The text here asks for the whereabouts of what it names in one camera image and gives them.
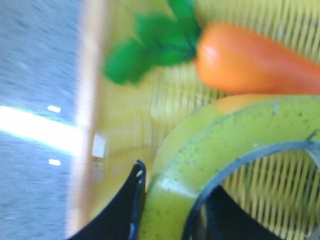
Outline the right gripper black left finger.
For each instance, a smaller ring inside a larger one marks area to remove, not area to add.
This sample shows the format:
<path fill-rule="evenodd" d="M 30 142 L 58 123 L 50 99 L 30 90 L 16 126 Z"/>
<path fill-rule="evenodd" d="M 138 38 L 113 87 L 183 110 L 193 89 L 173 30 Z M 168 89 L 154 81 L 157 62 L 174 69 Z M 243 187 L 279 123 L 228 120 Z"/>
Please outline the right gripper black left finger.
<path fill-rule="evenodd" d="M 145 203 L 146 166 L 137 160 L 113 199 L 70 240 L 137 240 Z"/>

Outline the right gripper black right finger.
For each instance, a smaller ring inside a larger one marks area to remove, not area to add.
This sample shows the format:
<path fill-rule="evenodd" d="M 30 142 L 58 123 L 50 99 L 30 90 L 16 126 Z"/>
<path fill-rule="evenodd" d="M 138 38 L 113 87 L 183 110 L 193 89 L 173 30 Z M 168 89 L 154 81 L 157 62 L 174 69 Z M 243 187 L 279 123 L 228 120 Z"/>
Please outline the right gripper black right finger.
<path fill-rule="evenodd" d="M 279 240 L 246 213 L 221 187 L 205 202 L 208 240 Z"/>

